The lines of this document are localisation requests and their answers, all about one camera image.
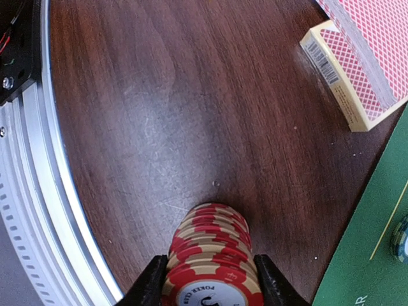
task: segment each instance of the barcode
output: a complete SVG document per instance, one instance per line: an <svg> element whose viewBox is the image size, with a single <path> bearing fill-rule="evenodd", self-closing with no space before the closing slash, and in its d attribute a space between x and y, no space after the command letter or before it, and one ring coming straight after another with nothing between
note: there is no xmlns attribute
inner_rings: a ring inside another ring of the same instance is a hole
<svg viewBox="0 0 408 306"><path fill-rule="evenodd" d="M324 79L329 85L333 85L339 80L339 76L334 70L332 64L329 62L327 57L324 55L319 45L312 40L309 45L307 45L307 52L316 64L320 73L323 75Z"/></svg>

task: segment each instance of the wooden table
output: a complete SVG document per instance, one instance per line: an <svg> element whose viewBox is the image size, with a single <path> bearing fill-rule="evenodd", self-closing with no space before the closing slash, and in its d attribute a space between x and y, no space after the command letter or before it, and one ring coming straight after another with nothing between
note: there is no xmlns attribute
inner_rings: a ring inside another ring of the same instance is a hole
<svg viewBox="0 0 408 306"><path fill-rule="evenodd" d="M313 0L60 0L52 65L91 228L127 291L206 201L313 299L399 113L352 134L299 41Z"/></svg>

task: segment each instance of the chip stack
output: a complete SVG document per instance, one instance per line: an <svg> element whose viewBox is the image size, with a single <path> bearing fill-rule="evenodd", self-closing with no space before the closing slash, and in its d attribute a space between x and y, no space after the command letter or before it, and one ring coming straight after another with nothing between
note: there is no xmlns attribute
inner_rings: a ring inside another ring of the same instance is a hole
<svg viewBox="0 0 408 306"><path fill-rule="evenodd" d="M262 306L249 227L219 203L193 208L170 246L164 306Z"/></svg>
<svg viewBox="0 0 408 306"><path fill-rule="evenodd" d="M391 238L391 253L395 259L408 263L408 215L399 222Z"/></svg>

